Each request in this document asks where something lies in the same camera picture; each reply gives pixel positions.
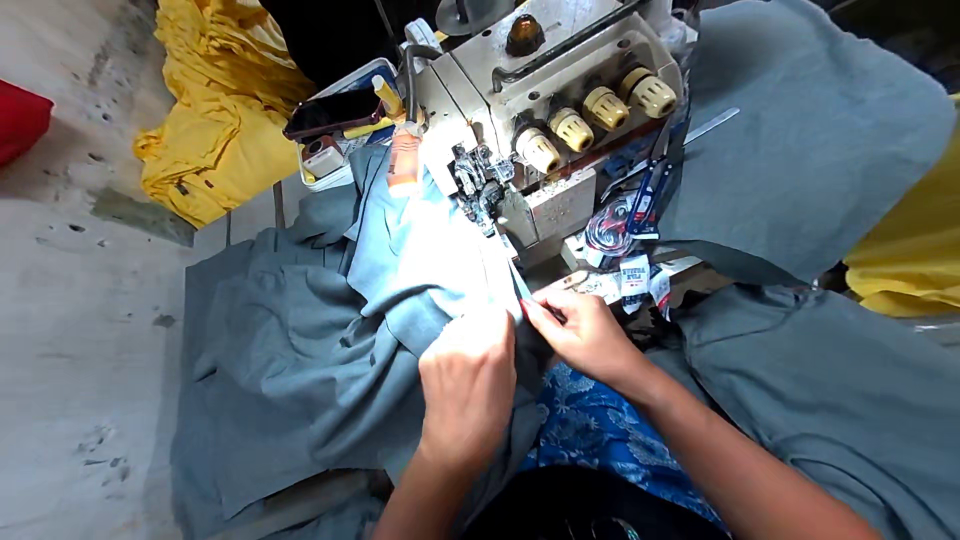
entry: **yellow garment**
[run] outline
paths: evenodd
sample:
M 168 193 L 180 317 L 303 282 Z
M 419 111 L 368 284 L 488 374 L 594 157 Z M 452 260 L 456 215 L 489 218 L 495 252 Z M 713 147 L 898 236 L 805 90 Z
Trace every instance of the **yellow garment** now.
M 156 37 L 177 103 L 133 154 L 147 195 L 200 228 L 297 170 L 281 130 L 314 88 L 255 0 L 160 0 Z
M 960 310 L 960 125 L 940 161 L 844 262 L 868 309 L 893 317 Z

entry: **gray fabric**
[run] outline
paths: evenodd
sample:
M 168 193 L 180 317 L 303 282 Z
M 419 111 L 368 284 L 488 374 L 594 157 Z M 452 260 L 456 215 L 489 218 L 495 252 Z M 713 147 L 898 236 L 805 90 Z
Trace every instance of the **gray fabric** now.
M 693 377 L 886 538 L 960 535 L 960 359 L 828 291 L 730 285 L 675 311 Z
M 741 112 L 686 147 L 660 234 L 692 240 L 684 249 L 738 281 L 811 282 L 829 270 L 953 129 L 936 81 L 805 0 L 704 11 L 694 55 L 691 125 Z
M 358 495 L 306 525 L 275 532 L 263 540 L 364 540 L 370 537 L 383 507 L 379 499 Z
M 264 497 L 327 469 L 386 468 L 396 481 L 420 438 L 417 357 L 452 316 L 516 303 L 502 246 L 494 257 L 429 178 L 422 201 L 390 198 L 387 155 L 352 156 L 359 205 L 353 185 L 312 194 L 290 229 L 187 269 L 172 451 L 187 537 L 247 523 Z M 472 239 L 458 232 L 467 227 Z M 438 242 L 444 232 L 457 241 Z M 518 345 L 526 389 L 468 510 L 499 490 L 536 437 L 537 362 Z

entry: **floral pattern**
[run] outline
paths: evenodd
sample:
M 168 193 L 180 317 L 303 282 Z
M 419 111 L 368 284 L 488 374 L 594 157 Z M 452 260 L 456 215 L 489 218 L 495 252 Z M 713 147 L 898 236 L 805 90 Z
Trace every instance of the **floral pattern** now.
M 607 385 L 557 364 L 544 376 L 537 411 L 538 441 L 520 470 L 579 465 L 612 471 L 726 530 L 660 435 Z

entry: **cloth scrap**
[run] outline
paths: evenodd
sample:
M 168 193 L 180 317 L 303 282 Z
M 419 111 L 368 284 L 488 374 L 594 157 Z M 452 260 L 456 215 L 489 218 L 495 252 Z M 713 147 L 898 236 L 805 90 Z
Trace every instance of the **cloth scrap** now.
M 160 0 L 155 35 L 177 103 L 133 154 L 147 195 L 200 228 L 297 170 L 281 130 L 314 87 L 255 0 Z

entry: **right hand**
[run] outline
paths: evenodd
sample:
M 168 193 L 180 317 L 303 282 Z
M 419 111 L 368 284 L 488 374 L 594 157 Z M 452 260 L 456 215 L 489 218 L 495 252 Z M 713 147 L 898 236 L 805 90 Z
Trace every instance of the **right hand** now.
M 572 368 L 604 384 L 616 386 L 638 368 L 652 366 L 613 318 L 598 296 L 545 288 L 523 302 L 530 324 Z M 561 324 L 547 309 L 561 313 Z

